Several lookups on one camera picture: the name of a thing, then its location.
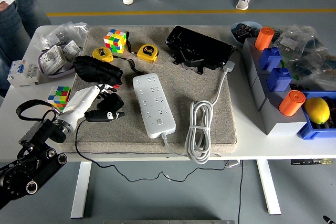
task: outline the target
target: yellow lemon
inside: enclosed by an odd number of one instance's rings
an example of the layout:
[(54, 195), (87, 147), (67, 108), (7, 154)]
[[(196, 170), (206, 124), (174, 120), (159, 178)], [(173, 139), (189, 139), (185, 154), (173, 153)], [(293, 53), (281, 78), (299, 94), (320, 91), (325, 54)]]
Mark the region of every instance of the yellow lemon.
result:
[(312, 97), (304, 102), (309, 119), (316, 124), (323, 124), (330, 116), (326, 101), (320, 97)]

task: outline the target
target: tape measure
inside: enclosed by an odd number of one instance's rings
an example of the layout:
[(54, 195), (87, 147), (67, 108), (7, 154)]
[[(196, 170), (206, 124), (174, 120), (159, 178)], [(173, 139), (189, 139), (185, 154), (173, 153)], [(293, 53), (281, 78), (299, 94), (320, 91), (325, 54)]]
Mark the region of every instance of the tape measure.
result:
[(93, 51), (92, 56), (101, 61), (106, 61), (106, 62), (113, 61), (112, 51), (107, 47), (96, 48)]
[(148, 62), (155, 62), (158, 54), (159, 51), (156, 46), (152, 44), (145, 44), (142, 47), (140, 47), (137, 56), (142, 60)]

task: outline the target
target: robotic hand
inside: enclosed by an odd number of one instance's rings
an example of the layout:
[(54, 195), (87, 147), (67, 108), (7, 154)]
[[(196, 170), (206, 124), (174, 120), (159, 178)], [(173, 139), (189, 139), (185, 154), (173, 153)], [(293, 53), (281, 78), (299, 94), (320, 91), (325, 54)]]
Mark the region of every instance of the robotic hand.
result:
[(108, 122), (124, 116), (123, 112), (88, 112), (96, 97), (99, 94), (109, 94), (108, 90), (116, 91), (107, 84), (79, 90), (63, 113), (55, 116), (54, 120), (41, 119), (34, 124), (19, 141), (22, 149), (17, 160), (0, 168), (0, 210), (11, 200), (35, 194), (66, 164), (66, 155), (57, 154), (45, 143), (48, 138), (63, 143), (67, 134), (74, 132), (78, 120), (83, 117), (89, 122)]

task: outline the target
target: blue tray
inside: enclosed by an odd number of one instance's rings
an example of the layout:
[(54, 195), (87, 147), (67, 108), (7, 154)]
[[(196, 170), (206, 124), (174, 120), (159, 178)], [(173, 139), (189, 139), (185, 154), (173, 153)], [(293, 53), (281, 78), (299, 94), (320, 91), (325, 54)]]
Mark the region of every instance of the blue tray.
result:
[[(329, 97), (336, 102), (336, 91), (302, 91), (302, 93), (305, 94), (306, 99), (312, 97)], [(307, 119), (307, 123), (298, 132), (298, 135), (301, 136), (301, 138), (303, 138), (304, 140), (310, 140), (315, 138), (336, 138), (336, 129), (314, 129), (311, 125), (308, 114), (304, 107), (305, 106), (302, 106), (302, 110)]]

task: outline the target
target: yellow floor line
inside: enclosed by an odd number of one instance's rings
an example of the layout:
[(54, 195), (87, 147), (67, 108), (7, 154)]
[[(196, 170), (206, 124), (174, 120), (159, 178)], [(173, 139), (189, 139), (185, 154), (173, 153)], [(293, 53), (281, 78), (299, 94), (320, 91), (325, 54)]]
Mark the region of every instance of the yellow floor line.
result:
[(127, 12), (47, 13), (48, 17), (65, 16), (122, 16), (122, 15), (176, 15), (176, 14), (245, 14), (245, 13), (336, 13), (336, 9), (258, 9), (258, 10), (137, 10)]

